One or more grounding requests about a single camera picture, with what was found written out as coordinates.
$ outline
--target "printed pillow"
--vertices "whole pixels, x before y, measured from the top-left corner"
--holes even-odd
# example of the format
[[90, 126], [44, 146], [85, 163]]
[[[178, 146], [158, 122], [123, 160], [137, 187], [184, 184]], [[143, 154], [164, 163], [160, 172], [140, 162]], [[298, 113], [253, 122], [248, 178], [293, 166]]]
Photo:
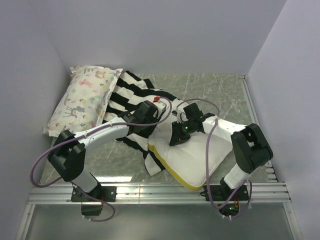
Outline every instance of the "printed pillow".
[[43, 127], [43, 133], [51, 137], [58, 137], [64, 130], [76, 133], [100, 125], [123, 69], [75, 66], [70, 70], [69, 87]]

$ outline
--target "white wall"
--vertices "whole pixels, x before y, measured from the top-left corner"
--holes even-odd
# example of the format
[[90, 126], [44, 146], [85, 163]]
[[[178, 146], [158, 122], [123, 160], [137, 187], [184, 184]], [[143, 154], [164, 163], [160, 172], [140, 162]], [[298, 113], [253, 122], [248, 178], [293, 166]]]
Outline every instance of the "white wall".
[[286, 0], [30, 0], [66, 67], [247, 74]]
[[1, 3], [0, 32], [0, 238], [11, 240], [32, 164], [49, 146], [42, 127], [67, 87], [67, 71], [28, 1]]
[[320, 1], [288, 0], [248, 74], [306, 240], [320, 239]]

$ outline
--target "marble floor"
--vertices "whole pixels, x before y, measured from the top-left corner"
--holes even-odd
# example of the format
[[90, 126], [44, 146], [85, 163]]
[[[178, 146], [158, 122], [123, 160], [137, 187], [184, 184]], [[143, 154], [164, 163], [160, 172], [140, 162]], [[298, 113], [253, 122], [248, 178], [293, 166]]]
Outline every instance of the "marble floor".
[[[163, 89], [179, 99], [202, 98], [214, 102], [221, 110], [220, 117], [237, 124], [250, 124], [250, 112], [245, 94], [237, 75], [231, 74], [137, 74], [141, 79], [150, 79], [158, 89]], [[203, 113], [215, 113], [215, 109], [205, 102], [197, 102]], [[235, 165], [233, 151], [228, 154], [211, 181], [218, 182]], [[101, 182], [176, 182], [166, 170], [148, 175], [144, 159], [138, 150], [123, 143], [108, 142], [88, 154], [85, 166]], [[59, 175], [49, 162], [46, 163], [41, 182], [48, 183]], [[251, 177], [253, 182], [266, 182], [266, 168], [258, 168]]]

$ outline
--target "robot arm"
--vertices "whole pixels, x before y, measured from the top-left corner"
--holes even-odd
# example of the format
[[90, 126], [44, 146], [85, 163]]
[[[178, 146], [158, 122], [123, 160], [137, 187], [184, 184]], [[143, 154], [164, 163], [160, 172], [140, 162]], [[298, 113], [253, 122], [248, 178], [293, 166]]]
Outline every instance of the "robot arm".
[[83, 135], [87, 137], [57, 148], [47, 158], [65, 182], [72, 182], [89, 196], [102, 199], [104, 196], [102, 195], [100, 183], [84, 166], [86, 154], [108, 141], [133, 133], [140, 131], [150, 131], [152, 133], [155, 126], [132, 124], [156, 123], [165, 112], [166, 107], [167, 105], [162, 101], [154, 103], [144, 101], [134, 113], [124, 112], [112, 121], [92, 129], [77, 132], [76, 134], [65, 130], [58, 136], [54, 145]]
[[273, 152], [257, 124], [246, 126], [223, 120], [212, 113], [203, 114], [196, 103], [190, 104], [183, 110], [188, 120], [172, 123], [170, 145], [187, 141], [194, 132], [210, 133], [217, 119], [218, 124], [213, 135], [232, 143], [236, 160], [235, 166], [220, 181], [221, 185], [227, 185], [230, 190], [238, 187], [258, 167], [273, 158]]

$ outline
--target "pillow cover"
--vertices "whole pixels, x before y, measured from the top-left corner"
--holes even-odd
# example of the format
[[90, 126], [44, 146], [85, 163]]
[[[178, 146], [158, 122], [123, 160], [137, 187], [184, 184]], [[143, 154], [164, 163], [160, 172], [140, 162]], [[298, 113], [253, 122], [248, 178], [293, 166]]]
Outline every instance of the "pillow cover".
[[100, 125], [123, 69], [88, 65], [70, 70], [69, 87], [43, 127], [43, 133], [51, 137], [58, 137], [64, 130], [76, 133]]

